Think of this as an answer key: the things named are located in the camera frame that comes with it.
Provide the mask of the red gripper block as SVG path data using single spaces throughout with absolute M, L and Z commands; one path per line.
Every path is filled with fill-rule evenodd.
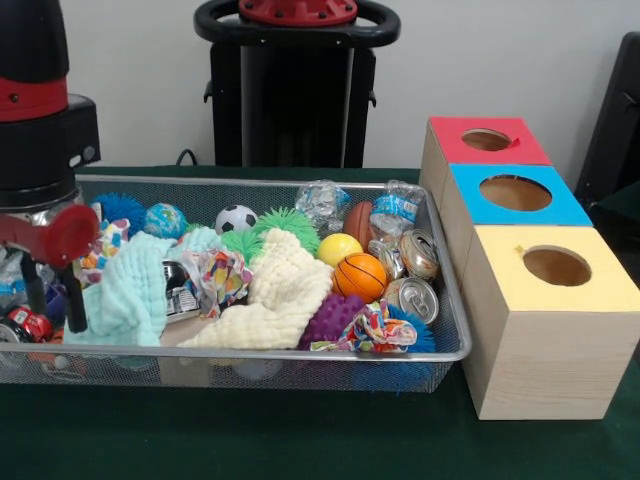
M 1 214 L 1 244 L 30 254 L 22 256 L 20 268 L 29 307 L 36 315 L 46 315 L 47 302 L 35 261 L 63 269 L 67 325 L 72 333 L 84 332 L 87 318 L 81 283 L 68 265 L 90 252 L 99 227 L 95 211 L 76 203 L 61 203 L 39 212 Z

